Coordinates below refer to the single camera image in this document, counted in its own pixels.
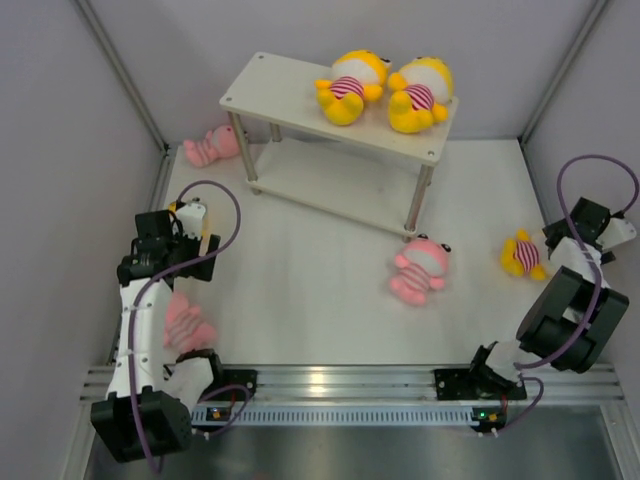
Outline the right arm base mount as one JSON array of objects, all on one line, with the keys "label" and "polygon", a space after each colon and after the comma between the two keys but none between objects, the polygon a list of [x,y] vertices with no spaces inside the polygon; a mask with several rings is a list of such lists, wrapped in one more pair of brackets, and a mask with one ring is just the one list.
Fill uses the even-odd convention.
[{"label": "right arm base mount", "polygon": [[465,368],[434,371],[436,396],[439,401],[526,400],[526,388],[495,373],[472,372]]}]

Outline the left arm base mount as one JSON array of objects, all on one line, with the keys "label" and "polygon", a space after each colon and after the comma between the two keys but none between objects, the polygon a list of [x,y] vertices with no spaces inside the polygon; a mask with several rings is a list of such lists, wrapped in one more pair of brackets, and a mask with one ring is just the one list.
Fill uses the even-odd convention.
[{"label": "left arm base mount", "polygon": [[201,395],[204,401],[242,401],[245,394],[242,387],[253,396],[257,390],[258,371],[255,369],[225,369],[221,376],[207,387]]}]

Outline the yellow plush toy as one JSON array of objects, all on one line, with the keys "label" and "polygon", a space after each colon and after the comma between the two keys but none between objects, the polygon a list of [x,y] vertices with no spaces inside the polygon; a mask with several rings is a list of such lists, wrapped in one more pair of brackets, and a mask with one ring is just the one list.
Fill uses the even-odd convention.
[{"label": "yellow plush toy", "polygon": [[402,134],[421,133],[448,120],[454,96],[454,78],[438,57],[417,57],[392,73],[388,119]]},{"label": "yellow plush toy", "polygon": [[533,233],[519,229],[514,236],[505,240],[500,264],[502,269],[514,277],[529,277],[536,281],[549,276],[546,263],[545,237],[541,230]]},{"label": "yellow plush toy", "polygon": [[175,235],[202,240],[207,231],[207,208],[198,199],[174,201],[169,205],[172,230]]},{"label": "yellow plush toy", "polygon": [[329,77],[314,82],[316,101],[326,119],[337,126],[356,122],[368,103],[382,97],[391,67],[389,59],[366,49],[337,59]]}]

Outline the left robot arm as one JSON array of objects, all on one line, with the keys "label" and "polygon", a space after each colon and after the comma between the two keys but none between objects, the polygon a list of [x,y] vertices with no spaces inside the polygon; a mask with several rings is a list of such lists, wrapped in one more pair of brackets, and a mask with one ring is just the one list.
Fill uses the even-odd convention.
[{"label": "left robot arm", "polygon": [[187,449],[199,397],[215,399],[226,376],[197,307],[175,292],[178,278],[209,282],[220,238],[197,202],[138,214],[136,237],[117,266],[121,327],[113,376],[91,424],[119,463]]}]

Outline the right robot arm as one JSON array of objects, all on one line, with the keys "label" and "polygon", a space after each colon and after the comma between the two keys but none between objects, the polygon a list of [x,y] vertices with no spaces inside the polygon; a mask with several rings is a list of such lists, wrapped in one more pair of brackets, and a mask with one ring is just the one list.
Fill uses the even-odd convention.
[{"label": "right robot arm", "polygon": [[515,340],[478,348],[466,373],[471,392],[485,398],[508,394],[521,373],[542,366],[575,373],[591,368],[629,307],[629,298],[603,272],[615,259],[608,234],[629,225],[622,212],[582,197],[569,218],[543,228],[553,276]]}]

